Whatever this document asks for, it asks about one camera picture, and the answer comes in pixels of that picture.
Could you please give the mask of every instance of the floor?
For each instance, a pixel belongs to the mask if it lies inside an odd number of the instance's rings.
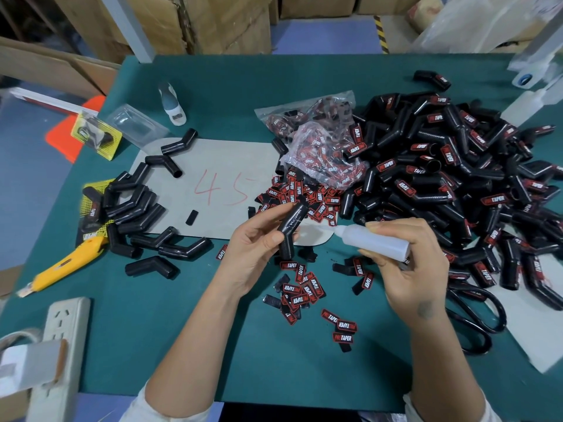
[[[404,52],[413,40],[413,31],[400,17],[383,17],[391,53]],[[375,21],[371,16],[320,20],[280,21],[271,27],[274,54],[381,54]],[[81,43],[83,53],[88,48]],[[80,104],[74,96],[39,85],[20,86],[48,96]],[[25,263],[51,207],[65,181],[71,164],[44,136],[64,115],[31,105],[10,96],[0,102],[0,270]],[[79,394],[76,422],[118,421],[133,397]],[[215,404],[209,421],[217,421],[222,404]],[[373,421],[391,420],[390,415]]]

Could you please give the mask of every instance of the striped floor tape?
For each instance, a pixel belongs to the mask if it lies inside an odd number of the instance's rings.
[[[385,39],[384,26],[381,23],[381,18],[379,16],[373,17],[376,20],[377,35],[379,36],[379,42],[381,43],[381,49],[385,55],[389,55],[389,46],[387,45],[387,40]]]

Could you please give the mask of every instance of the white spray bottle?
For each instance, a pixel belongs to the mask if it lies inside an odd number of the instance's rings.
[[[404,261],[411,252],[411,244],[407,240],[374,234],[368,228],[360,225],[339,225],[336,227],[322,225],[320,227],[326,231],[334,232],[348,246],[379,253],[399,262]]]

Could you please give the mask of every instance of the yellow box cutter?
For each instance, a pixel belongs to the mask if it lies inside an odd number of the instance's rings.
[[[33,281],[25,286],[16,294],[20,298],[24,298],[31,293],[41,291],[50,285],[56,283],[60,279],[73,273],[84,265],[92,262],[104,251],[103,246],[108,242],[108,238],[104,236],[95,236],[85,240],[78,246],[73,253],[63,258],[60,262],[54,264],[51,268],[44,270],[33,278]]]

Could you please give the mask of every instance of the tattoo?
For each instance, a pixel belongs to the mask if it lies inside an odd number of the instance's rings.
[[[434,316],[433,302],[423,300],[418,304],[417,314],[421,319],[431,319]]]

